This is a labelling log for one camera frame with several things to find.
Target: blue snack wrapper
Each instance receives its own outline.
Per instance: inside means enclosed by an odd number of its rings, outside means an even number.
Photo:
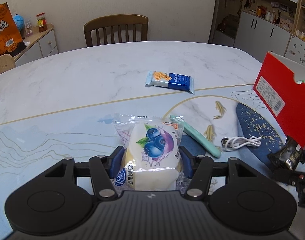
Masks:
[[[193,78],[175,73],[149,70],[146,85],[189,91],[195,94]]]

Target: red box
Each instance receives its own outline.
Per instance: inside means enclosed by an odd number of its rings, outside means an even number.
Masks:
[[[285,135],[305,149],[305,66],[268,52],[254,91],[277,120]]]

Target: orange snack bag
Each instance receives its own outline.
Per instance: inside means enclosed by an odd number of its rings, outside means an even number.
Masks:
[[[14,57],[25,47],[7,3],[0,4],[0,55],[8,53]]]

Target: white usb cable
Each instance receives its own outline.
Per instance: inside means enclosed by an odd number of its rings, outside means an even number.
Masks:
[[[237,150],[245,145],[259,147],[261,145],[261,137],[252,136],[249,139],[241,136],[235,136],[231,138],[223,138],[221,140],[222,146],[225,148],[225,151],[231,152]]]

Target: globe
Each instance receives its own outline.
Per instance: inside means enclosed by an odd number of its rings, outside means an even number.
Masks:
[[[13,19],[14,19],[14,22],[15,22],[15,24],[16,24],[16,26],[17,26],[17,29],[18,29],[19,31],[21,31],[21,30],[24,28],[24,26],[25,26],[24,18],[23,18],[22,16],[16,14],[16,15],[13,17]]]

